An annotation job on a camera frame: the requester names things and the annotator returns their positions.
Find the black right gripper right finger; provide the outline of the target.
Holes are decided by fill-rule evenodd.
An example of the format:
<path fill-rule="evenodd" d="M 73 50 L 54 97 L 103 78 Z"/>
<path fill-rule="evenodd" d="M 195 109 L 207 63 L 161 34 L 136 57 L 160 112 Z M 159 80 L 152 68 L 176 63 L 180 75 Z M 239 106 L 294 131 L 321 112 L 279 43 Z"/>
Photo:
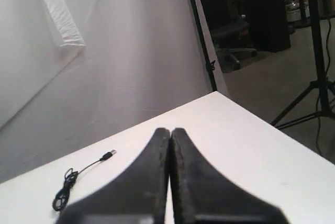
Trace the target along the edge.
<path fill-rule="evenodd" d="M 170 183 L 175 223 L 287 223 L 282 211 L 216 170 L 183 128 L 172 131 Z"/>

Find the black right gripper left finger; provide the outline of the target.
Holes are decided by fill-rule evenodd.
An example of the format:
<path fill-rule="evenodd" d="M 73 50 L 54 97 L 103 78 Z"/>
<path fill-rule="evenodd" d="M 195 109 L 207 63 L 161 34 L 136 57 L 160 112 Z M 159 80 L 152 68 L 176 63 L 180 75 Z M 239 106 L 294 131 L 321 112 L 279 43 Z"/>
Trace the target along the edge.
<path fill-rule="evenodd" d="M 71 204 L 57 223 L 164 223 L 170 131 L 158 128 L 139 156 L 114 180 Z"/>

